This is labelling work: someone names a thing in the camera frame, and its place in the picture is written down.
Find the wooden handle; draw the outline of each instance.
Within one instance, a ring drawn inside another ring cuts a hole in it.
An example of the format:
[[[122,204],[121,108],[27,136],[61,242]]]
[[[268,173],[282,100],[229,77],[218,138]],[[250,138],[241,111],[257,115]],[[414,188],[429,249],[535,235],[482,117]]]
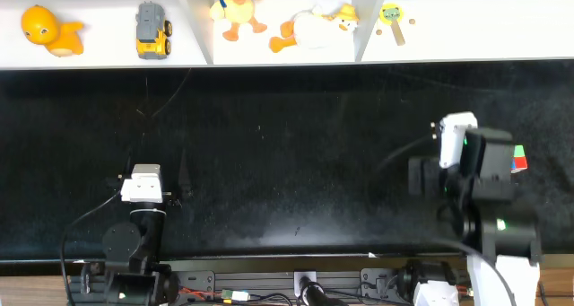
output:
[[[398,26],[397,21],[391,22],[391,30],[393,31],[393,35],[395,36],[396,45],[403,46],[405,44],[403,32],[401,31],[401,27]]]

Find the green light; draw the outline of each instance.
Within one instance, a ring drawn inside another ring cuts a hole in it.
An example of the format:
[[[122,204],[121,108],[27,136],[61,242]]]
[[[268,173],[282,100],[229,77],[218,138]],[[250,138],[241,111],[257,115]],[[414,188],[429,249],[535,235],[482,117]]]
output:
[[[496,228],[499,229],[499,231],[506,230],[506,222],[502,219],[496,219]]]

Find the wooden floor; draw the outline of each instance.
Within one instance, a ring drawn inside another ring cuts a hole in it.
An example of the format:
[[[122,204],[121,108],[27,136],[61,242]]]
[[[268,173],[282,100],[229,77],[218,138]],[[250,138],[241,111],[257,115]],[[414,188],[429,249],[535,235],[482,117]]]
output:
[[[549,306],[574,305],[574,298],[572,297],[553,297],[573,294],[574,268],[543,269],[541,280],[544,283]],[[0,277],[0,306],[15,305],[66,305],[62,277]],[[464,302],[462,305],[473,305],[473,303]],[[536,306],[543,306],[540,298],[536,300]]]

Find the toy shovel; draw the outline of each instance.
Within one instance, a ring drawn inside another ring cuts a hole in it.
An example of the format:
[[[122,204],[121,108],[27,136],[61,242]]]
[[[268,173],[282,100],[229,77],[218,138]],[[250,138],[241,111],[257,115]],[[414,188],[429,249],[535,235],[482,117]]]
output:
[[[380,20],[386,25],[391,26],[397,46],[403,46],[405,44],[403,32],[401,31],[401,27],[398,25],[398,23],[403,20],[403,16],[403,9],[396,4],[383,5],[379,14]]]

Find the toy truck wheel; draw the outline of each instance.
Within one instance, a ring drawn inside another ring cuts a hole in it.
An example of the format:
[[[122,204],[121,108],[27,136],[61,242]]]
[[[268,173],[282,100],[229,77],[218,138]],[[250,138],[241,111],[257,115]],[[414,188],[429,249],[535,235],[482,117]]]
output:
[[[173,33],[173,27],[171,26],[171,22],[169,21],[165,21],[165,35],[168,37],[171,37],[171,34]]]
[[[169,40],[165,40],[165,54],[171,54],[171,42]]]

